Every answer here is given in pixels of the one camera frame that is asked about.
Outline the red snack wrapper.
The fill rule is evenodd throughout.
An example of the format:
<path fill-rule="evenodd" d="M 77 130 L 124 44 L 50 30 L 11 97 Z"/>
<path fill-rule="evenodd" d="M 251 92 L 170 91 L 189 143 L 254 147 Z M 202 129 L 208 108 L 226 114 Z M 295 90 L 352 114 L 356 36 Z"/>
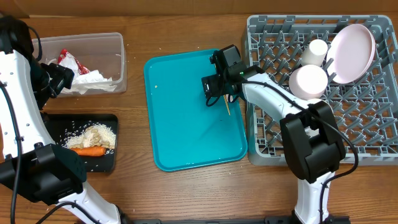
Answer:
<path fill-rule="evenodd" d="M 90 71 L 84 65 L 82 65 L 67 49 L 61 50 L 57 63 L 63 67 L 69 68 L 78 75 L 90 73 Z"/>

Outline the white napkin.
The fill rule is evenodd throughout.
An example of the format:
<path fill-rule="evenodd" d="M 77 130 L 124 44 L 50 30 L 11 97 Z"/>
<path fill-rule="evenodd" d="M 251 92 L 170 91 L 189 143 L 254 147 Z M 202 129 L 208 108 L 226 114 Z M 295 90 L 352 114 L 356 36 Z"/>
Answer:
<path fill-rule="evenodd" d="M 64 88 L 61 93 L 84 95 L 88 90 L 114 91 L 116 85 L 111 85 L 109 82 L 112 82 L 112 78 L 104 78 L 98 70 L 93 70 L 87 74 L 74 77 L 71 88 Z"/>
<path fill-rule="evenodd" d="M 71 69 L 75 75 L 80 75 L 79 68 L 76 60 L 73 57 L 62 58 L 60 62 L 58 62 L 57 58 L 51 59 L 47 64 L 55 63 L 57 65 L 61 65 L 63 67 Z"/>

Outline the orange carrot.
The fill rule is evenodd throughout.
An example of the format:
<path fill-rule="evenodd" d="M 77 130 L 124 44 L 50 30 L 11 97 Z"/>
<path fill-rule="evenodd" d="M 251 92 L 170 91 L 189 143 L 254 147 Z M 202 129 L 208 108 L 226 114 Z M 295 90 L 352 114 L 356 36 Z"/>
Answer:
<path fill-rule="evenodd" d="M 84 148 L 71 148 L 79 156 L 101 157 L 106 154 L 106 148 L 102 146 L 92 146 Z"/>

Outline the pink bowl with crumbs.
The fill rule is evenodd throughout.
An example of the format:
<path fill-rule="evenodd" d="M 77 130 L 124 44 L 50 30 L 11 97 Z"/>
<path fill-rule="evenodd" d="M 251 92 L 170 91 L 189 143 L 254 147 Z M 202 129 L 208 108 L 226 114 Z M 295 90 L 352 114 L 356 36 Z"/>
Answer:
<path fill-rule="evenodd" d="M 328 84 L 328 77 L 322 68 L 305 65 L 292 72 L 289 78 L 291 92 L 303 100 L 320 98 Z"/>

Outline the white paper cup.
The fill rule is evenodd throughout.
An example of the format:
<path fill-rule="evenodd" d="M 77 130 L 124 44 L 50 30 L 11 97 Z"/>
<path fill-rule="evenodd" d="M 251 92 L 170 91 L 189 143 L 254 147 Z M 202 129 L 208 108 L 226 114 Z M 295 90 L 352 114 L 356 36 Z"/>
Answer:
<path fill-rule="evenodd" d="M 311 41 L 308 47 L 303 51 L 301 55 L 301 65 L 316 65 L 320 67 L 325 59 L 327 52 L 327 43 L 323 40 L 315 39 Z"/>

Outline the white round plate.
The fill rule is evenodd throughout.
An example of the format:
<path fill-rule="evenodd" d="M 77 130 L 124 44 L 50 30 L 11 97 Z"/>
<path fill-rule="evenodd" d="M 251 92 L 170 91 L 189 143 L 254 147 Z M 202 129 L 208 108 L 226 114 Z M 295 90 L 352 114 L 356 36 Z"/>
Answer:
<path fill-rule="evenodd" d="M 339 84 L 353 82 L 366 73 L 376 50 L 371 31 L 361 24 L 343 28 L 330 44 L 326 59 L 332 59 L 328 74 L 335 74 L 333 81 Z"/>

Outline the white bowl with nuts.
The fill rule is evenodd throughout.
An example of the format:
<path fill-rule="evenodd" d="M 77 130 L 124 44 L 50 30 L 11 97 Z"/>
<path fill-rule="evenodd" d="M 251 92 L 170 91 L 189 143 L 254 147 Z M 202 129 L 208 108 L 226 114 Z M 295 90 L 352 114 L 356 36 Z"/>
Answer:
<path fill-rule="evenodd" d="M 322 101 L 321 99 L 314 98 L 314 99 L 307 100 L 307 103 L 308 104 L 316 104 L 316 103 L 321 102 L 321 101 Z"/>

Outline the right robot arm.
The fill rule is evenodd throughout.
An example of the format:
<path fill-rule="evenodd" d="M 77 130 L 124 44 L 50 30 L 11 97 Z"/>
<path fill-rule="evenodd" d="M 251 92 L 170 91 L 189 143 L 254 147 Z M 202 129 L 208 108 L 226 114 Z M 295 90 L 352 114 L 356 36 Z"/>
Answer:
<path fill-rule="evenodd" d="M 235 45 L 214 51 L 210 63 L 216 73 L 201 79 L 207 99 L 242 98 L 279 122 L 285 161 L 298 179 L 298 197 L 291 215 L 267 217 L 265 223 L 349 223 L 349 217 L 330 215 L 327 209 L 330 181 L 346 155 L 330 105 L 289 93 L 263 69 L 248 67 Z"/>

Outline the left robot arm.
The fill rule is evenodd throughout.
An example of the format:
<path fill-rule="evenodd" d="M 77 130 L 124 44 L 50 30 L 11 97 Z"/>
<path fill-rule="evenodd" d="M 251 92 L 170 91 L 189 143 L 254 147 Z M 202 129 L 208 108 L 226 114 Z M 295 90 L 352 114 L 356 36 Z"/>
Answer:
<path fill-rule="evenodd" d="M 1 18 L 1 183 L 12 197 L 64 208 L 85 223 L 129 223 L 87 181 L 80 156 L 55 143 L 41 109 L 70 88 L 73 72 L 41 62 L 34 53 L 33 28 L 12 16 Z"/>

